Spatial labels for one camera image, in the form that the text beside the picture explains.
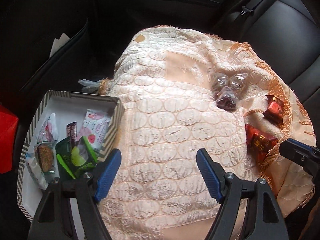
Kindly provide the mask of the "light blue snack packet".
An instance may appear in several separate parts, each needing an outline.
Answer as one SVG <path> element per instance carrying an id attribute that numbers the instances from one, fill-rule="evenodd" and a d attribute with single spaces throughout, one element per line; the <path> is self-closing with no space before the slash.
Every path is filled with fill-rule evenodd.
<path id="1" fill-rule="evenodd" d="M 38 186 L 39 189 L 45 191 L 48 186 L 48 183 L 35 157 L 35 154 L 27 153 L 25 156 L 25 161 L 26 161 L 27 169 L 33 181 L 35 182 L 35 184 Z"/>

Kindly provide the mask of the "green black snack packet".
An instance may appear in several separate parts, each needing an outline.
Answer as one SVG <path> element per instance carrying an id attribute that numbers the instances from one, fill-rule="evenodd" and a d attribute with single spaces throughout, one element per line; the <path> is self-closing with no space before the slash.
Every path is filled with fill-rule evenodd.
<path id="1" fill-rule="evenodd" d="M 55 145 L 56 158 L 61 177 L 78 179 L 85 172 L 91 172 L 97 164 L 97 156 L 86 137 L 81 137 L 71 146 L 71 137 Z"/>

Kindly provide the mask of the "red candy lower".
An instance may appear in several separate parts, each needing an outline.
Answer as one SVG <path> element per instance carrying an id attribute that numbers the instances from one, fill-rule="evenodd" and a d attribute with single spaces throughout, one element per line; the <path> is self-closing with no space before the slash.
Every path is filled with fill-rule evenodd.
<path id="1" fill-rule="evenodd" d="M 278 139 L 250 124 L 245 124 L 245 130 L 247 147 L 253 151 L 256 161 L 262 164 L 269 150 L 278 143 Z"/>

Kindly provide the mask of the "red candy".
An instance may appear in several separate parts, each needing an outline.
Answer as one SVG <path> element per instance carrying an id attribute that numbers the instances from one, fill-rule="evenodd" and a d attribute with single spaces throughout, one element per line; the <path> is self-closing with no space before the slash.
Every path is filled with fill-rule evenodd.
<path id="1" fill-rule="evenodd" d="M 269 150 L 278 143 L 278 139 L 250 124 L 245 124 L 245 130 L 247 147 L 253 151 L 256 161 L 262 164 Z"/>
<path id="2" fill-rule="evenodd" d="M 263 115 L 272 122 L 283 125 L 284 102 L 274 95 L 267 95 L 267 109 Z"/>

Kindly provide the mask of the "red candy upper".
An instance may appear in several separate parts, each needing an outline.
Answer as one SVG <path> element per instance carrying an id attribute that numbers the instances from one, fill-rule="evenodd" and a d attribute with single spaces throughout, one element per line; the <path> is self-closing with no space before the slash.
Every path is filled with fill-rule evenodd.
<path id="1" fill-rule="evenodd" d="M 267 95 L 267 109 L 263 115 L 272 122 L 283 125 L 284 102 L 274 95 Z"/>

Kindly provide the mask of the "pink white snack packet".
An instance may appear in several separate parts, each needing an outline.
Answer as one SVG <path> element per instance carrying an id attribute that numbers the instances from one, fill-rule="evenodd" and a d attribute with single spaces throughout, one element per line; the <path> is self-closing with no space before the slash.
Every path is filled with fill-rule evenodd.
<path id="1" fill-rule="evenodd" d="M 39 133 L 36 135 L 37 143 L 55 142 L 59 138 L 59 133 L 56 124 L 56 114 L 52 113 L 44 121 Z"/>

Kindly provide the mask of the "clear wrapped candy right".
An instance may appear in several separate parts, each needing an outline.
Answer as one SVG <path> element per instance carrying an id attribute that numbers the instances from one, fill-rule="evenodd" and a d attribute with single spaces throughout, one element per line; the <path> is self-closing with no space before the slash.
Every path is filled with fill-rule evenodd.
<path id="1" fill-rule="evenodd" d="M 229 87 L 237 93 L 240 93 L 246 85 L 247 77 L 247 73 L 238 73 L 233 75 L 229 78 Z"/>

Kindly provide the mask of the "strawberry white snack packet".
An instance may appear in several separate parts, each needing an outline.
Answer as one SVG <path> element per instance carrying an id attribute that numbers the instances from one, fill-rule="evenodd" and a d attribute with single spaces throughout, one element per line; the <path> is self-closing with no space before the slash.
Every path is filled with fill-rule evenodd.
<path id="1" fill-rule="evenodd" d="M 86 137 L 95 152 L 99 152 L 111 118 L 106 112 L 88 109 L 82 122 L 77 140 Z"/>

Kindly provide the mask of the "red bag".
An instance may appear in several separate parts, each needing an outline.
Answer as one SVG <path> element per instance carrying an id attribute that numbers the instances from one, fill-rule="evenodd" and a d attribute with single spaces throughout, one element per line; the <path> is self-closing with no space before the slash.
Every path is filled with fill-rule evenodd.
<path id="1" fill-rule="evenodd" d="M 0 173 L 12 170 L 15 134 L 18 117 L 1 105 L 0 107 Z"/>

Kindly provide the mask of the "striped white cardboard box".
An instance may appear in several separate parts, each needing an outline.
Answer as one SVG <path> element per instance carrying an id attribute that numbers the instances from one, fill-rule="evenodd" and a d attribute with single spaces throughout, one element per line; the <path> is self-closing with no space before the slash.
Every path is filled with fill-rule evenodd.
<path id="1" fill-rule="evenodd" d="M 49 90 L 22 147 L 17 204 L 33 220 L 49 181 L 79 178 L 114 148 L 124 107 L 119 98 Z"/>

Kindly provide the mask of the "clear wrapped candy left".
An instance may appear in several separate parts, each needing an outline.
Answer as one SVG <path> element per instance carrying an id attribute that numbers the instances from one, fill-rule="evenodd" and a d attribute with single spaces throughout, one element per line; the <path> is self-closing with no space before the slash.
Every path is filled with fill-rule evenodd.
<path id="1" fill-rule="evenodd" d="M 229 85 L 229 77 L 224 73 L 213 73 L 211 75 L 212 90 L 220 91 Z"/>

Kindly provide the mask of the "black rear car seat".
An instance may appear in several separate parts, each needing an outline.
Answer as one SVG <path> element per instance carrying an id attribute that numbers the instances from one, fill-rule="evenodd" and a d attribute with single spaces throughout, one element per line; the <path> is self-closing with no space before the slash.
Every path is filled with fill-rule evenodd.
<path id="1" fill-rule="evenodd" d="M 242 6 L 253 15 L 239 16 Z M 319 111 L 319 26 L 301 0 L 248 0 L 225 17 L 224 37 L 248 42 L 311 114 Z"/>

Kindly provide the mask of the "grey plastic bag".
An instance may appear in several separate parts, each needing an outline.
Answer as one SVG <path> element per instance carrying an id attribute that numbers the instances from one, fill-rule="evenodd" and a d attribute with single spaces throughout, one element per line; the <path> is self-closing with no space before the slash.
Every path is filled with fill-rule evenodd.
<path id="1" fill-rule="evenodd" d="M 91 81 L 87 79 L 78 80 L 78 83 L 82 86 L 81 92 L 88 94 L 97 94 L 102 80 Z"/>

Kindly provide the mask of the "seat belt buckle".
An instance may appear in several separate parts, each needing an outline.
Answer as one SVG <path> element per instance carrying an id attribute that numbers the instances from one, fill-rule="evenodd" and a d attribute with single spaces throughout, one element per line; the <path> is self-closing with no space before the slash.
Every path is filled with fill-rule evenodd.
<path id="1" fill-rule="evenodd" d="M 242 6 L 242 11 L 240 12 L 239 16 L 249 16 L 249 15 L 253 15 L 253 14 L 254 14 L 253 9 L 249 9 L 246 6 Z"/>

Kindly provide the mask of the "black front car seat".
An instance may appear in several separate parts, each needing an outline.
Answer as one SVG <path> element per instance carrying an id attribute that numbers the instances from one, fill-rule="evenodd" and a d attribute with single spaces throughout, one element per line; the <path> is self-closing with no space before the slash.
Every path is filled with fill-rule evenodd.
<path id="1" fill-rule="evenodd" d="M 1 104 L 16 112 L 48 90 L 111 77 L 126 43 L 107 0 L 1 0 Z M 53 56 L 55 38 L 70 40 Z"/>

